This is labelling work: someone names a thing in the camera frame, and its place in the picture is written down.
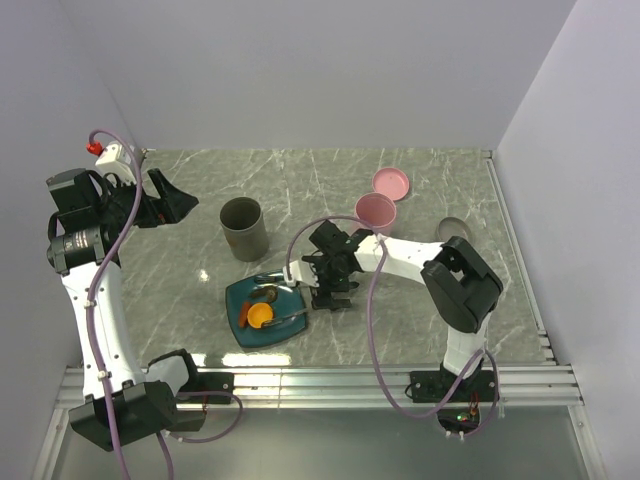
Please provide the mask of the brown shrimp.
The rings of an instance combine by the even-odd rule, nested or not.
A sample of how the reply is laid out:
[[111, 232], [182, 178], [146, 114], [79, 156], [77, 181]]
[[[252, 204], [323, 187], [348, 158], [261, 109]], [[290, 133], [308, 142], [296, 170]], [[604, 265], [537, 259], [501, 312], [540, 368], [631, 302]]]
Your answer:
[[278, 298], [278, 288], [273, 285], [257, 288], [253, 290], [249, 297], [252, 299], [263, 298], [266, 303], [273, 303]]

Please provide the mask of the metal food tongs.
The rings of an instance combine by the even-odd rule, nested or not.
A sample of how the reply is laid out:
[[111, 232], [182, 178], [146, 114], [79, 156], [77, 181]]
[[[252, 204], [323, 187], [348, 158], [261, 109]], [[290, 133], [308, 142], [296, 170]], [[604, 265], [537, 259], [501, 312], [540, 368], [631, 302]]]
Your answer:
[[[257, 285], [260, 285], [260, 287], [264, 287], [268, 285], [276, 286], [278, 288], [278, 295], [280, 291], [287, 291], [290, 293], [294, 292], [292, 287], [289, 287], [285, 284], [283, 274], [281, 273], [259, 274], [255, 276], [254, 282]], [[265, 325], [262, 329], [271, 328], [276, 325], [282, 324], [290, 319], [293, 319], [294, 317], [298, 317], [302, 314], [306, 314], [309, 311], [306, 305], [303, 305], [303, 307], [301, 309], [298, 309], [297, 311], [292, 311], [287, 314], [283, 314], [283, 313], [277, 314], [275, 311], [275, 308], [274, 307], [272, 308], [274, 310], [275, 318], [270, 323]]]

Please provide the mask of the orange round food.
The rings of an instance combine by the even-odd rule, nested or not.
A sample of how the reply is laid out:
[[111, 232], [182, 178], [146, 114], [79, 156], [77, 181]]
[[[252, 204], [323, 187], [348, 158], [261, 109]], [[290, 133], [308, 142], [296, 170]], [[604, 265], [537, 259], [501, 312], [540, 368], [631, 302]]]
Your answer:
[[248, 312], [248, 325], [254, 329], [262, 329], [275, 318], [274, 310], [269, 303], [258, 302]]

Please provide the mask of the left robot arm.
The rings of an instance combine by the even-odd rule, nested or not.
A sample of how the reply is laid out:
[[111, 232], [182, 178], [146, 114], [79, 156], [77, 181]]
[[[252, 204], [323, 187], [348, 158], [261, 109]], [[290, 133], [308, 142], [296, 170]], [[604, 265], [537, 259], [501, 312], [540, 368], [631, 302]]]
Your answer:
[[159, 169], [148, 175], [155, 196], [115, 174], [83, 168], [46, 182], [57, 207], [49, 220], [47, 259], [72, 302], [84, 365], [83, 403], [69, 419], [75, 433], [107, 452], [177, 426], [177, 400], [190, 402], [202, 390], [186, 350], [141, 368], [131, 347], [116, 242], [128, 221], [139, 228], [176, 224], [198, 204]]

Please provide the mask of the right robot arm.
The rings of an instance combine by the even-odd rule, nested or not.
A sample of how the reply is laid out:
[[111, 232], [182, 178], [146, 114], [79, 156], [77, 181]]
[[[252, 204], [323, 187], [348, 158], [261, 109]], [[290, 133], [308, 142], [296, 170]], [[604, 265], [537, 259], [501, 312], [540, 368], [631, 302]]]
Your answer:
[[309, 241], [317, 255], [293, 261], [293, 248], [288, 248], [285, 282], [313, 288], [316, 309], [336, 309], [333, 295], [354, 289], [350, 277], [355, 273], [371, 273], [373, 283], [388, 274], [425, 286], [448, 327], [442, 389], [452, 399], [466, 398], [476, 388], [488, 321], [504, 291], [497, 274], [463, 237], [431, 243], [402, 240], [362, 220], [348, 234], [335, 225], [337, 219], [330, 216], [308, 225], [314, 229]]

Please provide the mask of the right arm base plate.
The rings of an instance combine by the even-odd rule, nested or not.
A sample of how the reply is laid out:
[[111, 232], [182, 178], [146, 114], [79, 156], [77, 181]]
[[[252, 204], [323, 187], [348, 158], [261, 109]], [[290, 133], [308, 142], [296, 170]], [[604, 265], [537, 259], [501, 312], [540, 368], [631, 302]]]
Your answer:
[[[457, 376], [444, 370], [414, 370], [409, 373], [405, 395], [413, 403], [439, 403], [448, 393]], [[492, 371], [478, 368], [463, 379], [448, 400], [449, 403], [492, 402], [497, 382]]]

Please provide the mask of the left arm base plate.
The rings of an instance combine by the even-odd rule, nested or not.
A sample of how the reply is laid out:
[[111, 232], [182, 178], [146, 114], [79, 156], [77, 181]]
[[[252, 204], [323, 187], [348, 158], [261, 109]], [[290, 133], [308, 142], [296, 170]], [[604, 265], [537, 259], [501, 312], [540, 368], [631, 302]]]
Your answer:
[[198, 372], [179, 390], [186, 398], [211, 404], [228, 404], [234, 390], [234, 374], [230, 372]]

